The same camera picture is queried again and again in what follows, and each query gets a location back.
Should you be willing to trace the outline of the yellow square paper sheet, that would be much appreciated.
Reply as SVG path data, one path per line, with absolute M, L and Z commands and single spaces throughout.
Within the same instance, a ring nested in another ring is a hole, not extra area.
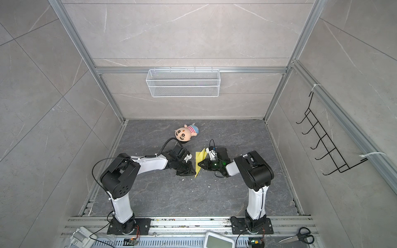
M 201 167 L 198 164 L 202 162 L 206 157 L 207 157 L 207 152 L 205 148 L 203 148 L 201 152 L 195 153 L 195 176 L 194 176 L 195 178 L 198 176 L 201 170 Z

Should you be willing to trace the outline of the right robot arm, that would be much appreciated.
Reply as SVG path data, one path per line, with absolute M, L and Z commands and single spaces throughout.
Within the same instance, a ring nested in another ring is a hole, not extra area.
M 206 157 L 197 166 L 213 172 L 220 172 L 229 178 L 240 174 L 249 189 L 249 201 L 245 210 L 245 223 L 248 228 L 255 228 L 266 222 L 266 194 L 274 179 L 274 172 L 269 164 L 255 150 L 231 160 L 224 147 L 209 147 Z

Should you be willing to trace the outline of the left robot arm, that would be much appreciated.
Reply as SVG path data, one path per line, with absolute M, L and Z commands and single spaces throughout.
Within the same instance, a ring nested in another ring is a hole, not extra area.
M 191 159 L 192 154 L 179 145 L 155 155 L 137 157 L 122 153 L 113 158 L 99 181 L 110 197 L 117 222 L 125 224 L 133 220 L 129 192 L 138 175 L 170 168 L 176 170 L 178 176 L 194 176 Z

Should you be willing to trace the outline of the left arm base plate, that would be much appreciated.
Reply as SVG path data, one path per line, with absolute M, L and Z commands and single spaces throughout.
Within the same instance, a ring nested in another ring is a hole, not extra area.
M 122 224 L 117 219 L 110 221 L 107 235 L 148 235 L 152 219 L 150 218 L 132 218 Z

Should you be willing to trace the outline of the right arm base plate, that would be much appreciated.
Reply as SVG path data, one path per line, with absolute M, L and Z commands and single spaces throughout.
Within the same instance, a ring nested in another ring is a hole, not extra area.
M 232 233 L 234 235 L 274 234 L 271 219 L 266 216 L 258 220 L 253 220 L 249 216 L 245 218 L 231 217 L 230 222 L 232 226 Z

